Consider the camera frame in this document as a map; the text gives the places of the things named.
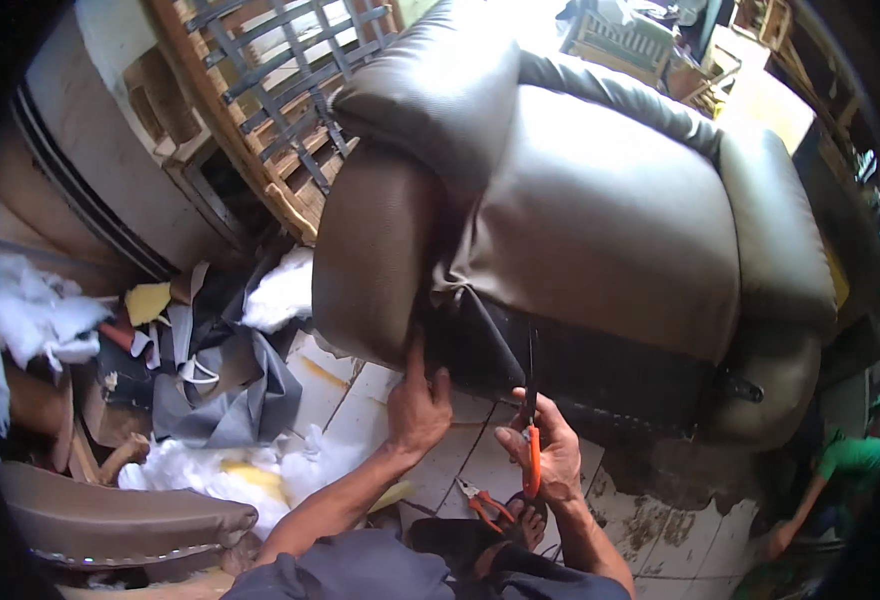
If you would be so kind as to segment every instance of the orange scissors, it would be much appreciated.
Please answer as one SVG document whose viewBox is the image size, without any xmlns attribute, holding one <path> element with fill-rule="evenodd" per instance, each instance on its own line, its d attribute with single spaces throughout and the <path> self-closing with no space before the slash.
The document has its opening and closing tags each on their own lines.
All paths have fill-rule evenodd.
<svg viewBox="0 0 880 600">
<path fill-rule="evenodd" d="M 530 368 L 526 373 L 526 398 L 521 415 L 526 419 L 527 426 L 523 437 L 530 442 L 530 467 L 523 470 L 523 492 L 533 499 L 540 492 L 540 429 L 533 424 L 537 414 L 537 381 L 534 378 L 534 353 L 538 342 L 537 328 L 530 322 Z"/>
<path fill-rule="evenodd" d="M 480 518 L 483 520 L 483 522 L 493 527 L 496 533 L 501 534 L 503 533 L 503 530 L 500 529 L 499 525 L 490 520 L 490 516 L 487 514 L 486 509 L 483 508 L 484 502 L 492 506 L 494 509 L 500 511 L 500 513 L 503 514 L 504 517 L 506 517 L 507 522 L 513 523 L 516 521 L 513 518 L 513 515 L 510 514 L 510 511 L 506 510 L 505 506 L 503 506 L 493 498 L 490 498 L 490 493 L 485 489 L 479 490 L 476 488 L 476 486 L 473 486 L 472 484 L 460 479 L 459 477 L 456 478 L 456 483 L 459 484 L 460 490 L 463 491 L 464 496 L 466 496 L 467 499 L 470 500 L 467 503 L 467 506 L 475 510 L 480 515 Z"/>
</svg>

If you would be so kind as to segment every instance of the green shirt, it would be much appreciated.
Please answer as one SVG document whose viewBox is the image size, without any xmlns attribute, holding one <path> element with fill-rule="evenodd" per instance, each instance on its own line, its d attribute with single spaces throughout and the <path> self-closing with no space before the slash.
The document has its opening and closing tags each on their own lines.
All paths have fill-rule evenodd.
<svg viewBox="0 0 880 600">
<path fill-rule="evenodd" d="M 816 472 L 830 480 L 834 471 L 870 474 L 880 470 L 880 438 L 838 439 L 823 449 Z"/>
</svg>

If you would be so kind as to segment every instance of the hand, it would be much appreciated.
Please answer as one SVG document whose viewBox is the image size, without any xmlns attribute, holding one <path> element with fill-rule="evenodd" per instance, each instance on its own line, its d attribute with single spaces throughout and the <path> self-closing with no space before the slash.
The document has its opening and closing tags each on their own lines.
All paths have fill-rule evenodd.
<svg viewBox="0 0 880 600">
<path fill-rule="evenodd" d="M 525 399 L 526 390 L 516 388 L 513 395 Z M 560 414 L 560 409 L 542 393 L 537 394 L 537 414 L 540 427 L 540 493 L 550 503 L 562 503 L 581 498 L 580 440 Z M 496 440 L 525 469 L 530 464 L 530 444 L 519 433 L 527 423 L 519 414 L 510 427 L 497 427 Z"/>
<path fill-rule="evenodd" d="M 433 390 L 426 383 L 423 338 L 417 334 L 406 356 L 406 377 L 390 391 L 386 401 L 390 437 L 385 447 L 410 462 L 420 462 L 449 429 L 453 407 L 449 402 L 449 371 L 441 368 L 433 377 Z"/>
<path fill-rule="evenodd" d="M 793 542 L 793 536 L 796 534 L 792 523 L 789 521 L 781 521 L 774 526 L 770 532 L 770 540 L 766 543 L 766 558 L 771 561 L 779 557 L 786 546 L 790 546 Z"/>
</svg>

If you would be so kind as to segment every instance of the man's left hand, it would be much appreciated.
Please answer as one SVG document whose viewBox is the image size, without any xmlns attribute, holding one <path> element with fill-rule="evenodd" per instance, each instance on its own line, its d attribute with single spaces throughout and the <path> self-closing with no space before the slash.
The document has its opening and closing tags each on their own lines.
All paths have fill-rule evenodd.
<svg viewBox="0 0 880 600">
<path fill-rule="evenodd" d="M 449 371 L 445 367 L 438 370 L 430 390 L 424 370 L 423 337 L 418 333 L 406 356 L 406 378 L 386 402 L 390 437 L 385 446 L 411 461 L 411 466 L 444 437 L 453 420 Z"/>
</svg>

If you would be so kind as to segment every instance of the man's right hand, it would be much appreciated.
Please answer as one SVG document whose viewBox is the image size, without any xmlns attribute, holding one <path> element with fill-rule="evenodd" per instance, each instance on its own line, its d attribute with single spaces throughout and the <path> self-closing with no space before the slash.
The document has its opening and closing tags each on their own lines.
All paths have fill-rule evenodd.
<svg viewBox="0 0 880 600">
<path fill-rule="evenodd" d="M 525 400 L 526 390 L 515 388 L 513 395 Z M 580 441 L 560 414 L 553 400 L 537 394 L 536 424 L 540 428 L 540 494 L 550 504 L 582 499 L 580 492 Z M 497 427 L 496 440 L 521 467 L 530 464 L 530 444 L 519 430 L 527 423 L 519 414 L 510 427 Z"/>
</svg>

